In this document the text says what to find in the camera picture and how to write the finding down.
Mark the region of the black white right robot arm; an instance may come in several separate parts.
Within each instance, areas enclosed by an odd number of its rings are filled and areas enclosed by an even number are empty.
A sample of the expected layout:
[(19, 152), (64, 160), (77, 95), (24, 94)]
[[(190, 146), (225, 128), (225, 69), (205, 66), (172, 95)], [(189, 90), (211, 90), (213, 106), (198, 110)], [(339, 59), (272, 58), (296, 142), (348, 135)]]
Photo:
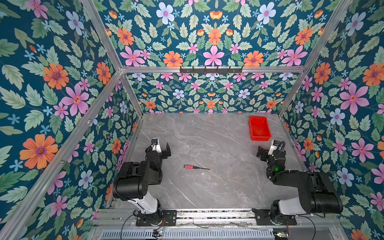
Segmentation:
[(273, 201), (268, 213), (271, 223), (288, 224), (299, 215), (342, 213), (342, 200), (326, 174), (285, 169), (285, 142), (268, 150), (258, 147), (257, 157), (267, 163), (266, 176), (271, 183), (298, 191), (295, 198)]

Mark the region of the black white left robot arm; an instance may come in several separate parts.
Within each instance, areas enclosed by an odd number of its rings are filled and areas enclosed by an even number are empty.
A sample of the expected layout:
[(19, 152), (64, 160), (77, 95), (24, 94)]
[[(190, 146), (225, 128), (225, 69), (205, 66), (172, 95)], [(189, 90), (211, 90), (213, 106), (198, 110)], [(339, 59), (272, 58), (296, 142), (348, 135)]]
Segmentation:
[(113, 197), (133, 204), (142, 218), (160, 220), (163, 211), (159, 200), (149, 192), (149, 186), (160, 185), (163, 180), (163, 160), (172, 155), (169, 144), (161, 149), (158, 139), (152, 139), (145, 150), (145, 160), (123, 163), (115, 177)]

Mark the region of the red handled screwdriver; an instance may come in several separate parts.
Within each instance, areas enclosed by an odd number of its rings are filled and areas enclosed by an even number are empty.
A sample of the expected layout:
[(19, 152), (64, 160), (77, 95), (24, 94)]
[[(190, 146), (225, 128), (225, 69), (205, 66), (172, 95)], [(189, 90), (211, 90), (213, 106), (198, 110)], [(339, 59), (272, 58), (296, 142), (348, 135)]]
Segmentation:
[(202, 168), (202, 167), (197, 167), (197, 166), (193, 166), (193, 165), (184, 165), (184, 168), (185, 169), (197, 169), (197, 170), (210, 170), (208, 168)]

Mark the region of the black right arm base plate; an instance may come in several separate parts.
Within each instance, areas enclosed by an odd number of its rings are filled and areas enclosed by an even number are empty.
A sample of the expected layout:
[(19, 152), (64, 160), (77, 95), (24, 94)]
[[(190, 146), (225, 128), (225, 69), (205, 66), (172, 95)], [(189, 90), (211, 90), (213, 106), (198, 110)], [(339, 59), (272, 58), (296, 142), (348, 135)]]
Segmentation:
[(270, 209), (252, 209), (255, 214), (255, 219), (258, 226), (296, 226), (297, 221), (295, 216), (282, 215), (279, 212), (271, 211)]

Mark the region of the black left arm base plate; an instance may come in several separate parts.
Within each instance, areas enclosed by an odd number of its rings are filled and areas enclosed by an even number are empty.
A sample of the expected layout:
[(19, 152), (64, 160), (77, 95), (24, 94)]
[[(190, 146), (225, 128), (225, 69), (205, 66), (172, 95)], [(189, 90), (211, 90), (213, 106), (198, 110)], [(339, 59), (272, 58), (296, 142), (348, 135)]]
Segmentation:
[(137, 227), (161, 227), (161, 226), (175, 226), (177, 221), (176, 210), (160, 210), (153, 214), (143, 214), (139, 212), (134, 214), (137, 217), (136, 226)]

